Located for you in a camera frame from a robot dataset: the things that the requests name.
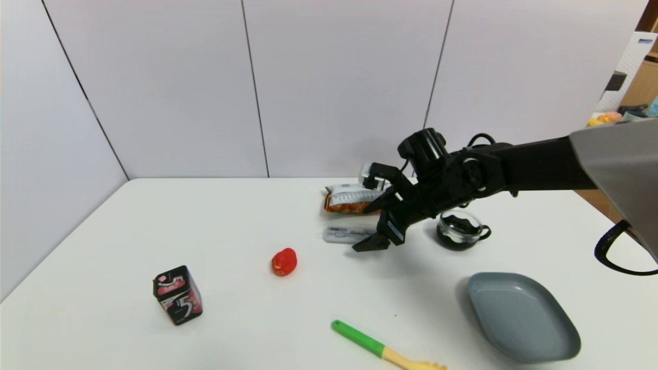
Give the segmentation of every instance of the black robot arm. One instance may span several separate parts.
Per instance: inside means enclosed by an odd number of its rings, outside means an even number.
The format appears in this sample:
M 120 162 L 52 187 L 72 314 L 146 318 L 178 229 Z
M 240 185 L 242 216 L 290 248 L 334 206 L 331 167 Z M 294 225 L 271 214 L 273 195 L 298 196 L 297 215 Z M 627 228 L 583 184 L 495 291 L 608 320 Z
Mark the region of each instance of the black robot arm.
M 469 144 L 448 153 L 443 136 L 427 128 L 406 138 L 397 151 L 411 163 L 418 182 L 412 184 L 396 167 L 370 166 L 364 186 L 374 188 L 378 180 L 391 186 L 365 209 L 382 212 L 377 233 L 355 244 L 356 251 L 384 250 L 390 242 L 400 245 L 409 226 L 504 190 L 515 195 L 520 190 L 595 188 L 567 137 L 522 145 Z

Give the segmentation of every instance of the cup handle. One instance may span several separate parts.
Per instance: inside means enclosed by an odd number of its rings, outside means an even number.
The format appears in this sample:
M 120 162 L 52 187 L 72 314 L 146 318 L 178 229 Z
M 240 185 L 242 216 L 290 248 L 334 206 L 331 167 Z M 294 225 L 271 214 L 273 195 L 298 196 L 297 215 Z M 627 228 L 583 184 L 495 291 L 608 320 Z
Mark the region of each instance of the cup handle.
M 490 228 L 489 226 L 487 226 L 487 225 L 484 225 L 484 226 L 482 227 L 482 230 L 484 230 L 484 229 L 487 229 L 487 232 L 485 232 L 483 235 L 481 235 L 481 236 L 480 236 L 480 239 L 478 239 L 478 240 L 485 240 L 486 238 L 488 238 L 488 237 L 491 236 L 491 234 L 492 234 L 492 230 L 491 230 L 491 228 Z

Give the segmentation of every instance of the tabletop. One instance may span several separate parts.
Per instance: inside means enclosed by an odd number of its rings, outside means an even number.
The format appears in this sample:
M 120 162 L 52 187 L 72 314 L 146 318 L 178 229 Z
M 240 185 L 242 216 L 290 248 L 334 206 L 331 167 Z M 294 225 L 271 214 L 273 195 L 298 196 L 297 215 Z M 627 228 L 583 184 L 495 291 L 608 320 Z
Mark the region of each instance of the tabletop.
M 345 178 L 139 179 L 90 215 L 0 305 L 4 369 L 395 369 L 330 328 L 348 323 L 412 359 L 450 369 L 653 369 L 657 277 L 594 259 L 612 223 L 574 192 L 500 193 L 468 210 L 492 236 L 462 252 L 436 243 L 436 220 L 402 246 L 355 253 L 331 226 L 377 216 L 322 210 Z M 272 256 L 293 248 L 287 277 Z M 622 235 L 625 266 L 653 262 Z M 203 314 L 174 326 L 152 295 L 187 265 Z M 524 274 L 544 285 L 580 333 L 574 359 L 523 364 L 482 334 L 465 290 L 473 274 Z

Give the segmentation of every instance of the red toy fruit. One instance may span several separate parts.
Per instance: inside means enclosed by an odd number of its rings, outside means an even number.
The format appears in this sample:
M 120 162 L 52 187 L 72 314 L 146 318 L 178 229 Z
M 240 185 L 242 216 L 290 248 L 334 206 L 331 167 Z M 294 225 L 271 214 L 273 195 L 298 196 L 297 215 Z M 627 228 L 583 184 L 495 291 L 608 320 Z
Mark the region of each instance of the red toy fruit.
M 297 267 L 297 254 L 292 248 L 286 248 L 272 258 L 272 269 L 280 277 L 290 274 Z

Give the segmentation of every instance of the gray plate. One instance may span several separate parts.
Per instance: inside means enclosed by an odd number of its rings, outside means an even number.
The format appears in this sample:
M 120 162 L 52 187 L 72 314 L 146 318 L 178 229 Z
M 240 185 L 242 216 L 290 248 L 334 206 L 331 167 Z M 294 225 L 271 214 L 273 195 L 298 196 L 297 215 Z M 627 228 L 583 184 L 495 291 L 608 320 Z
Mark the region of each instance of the gray plate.
M 511 358 L 545 362 L 575 357 L 576 327 L 540 283 L 513 273 L 478 273 L 468 293 L 489 341 Z

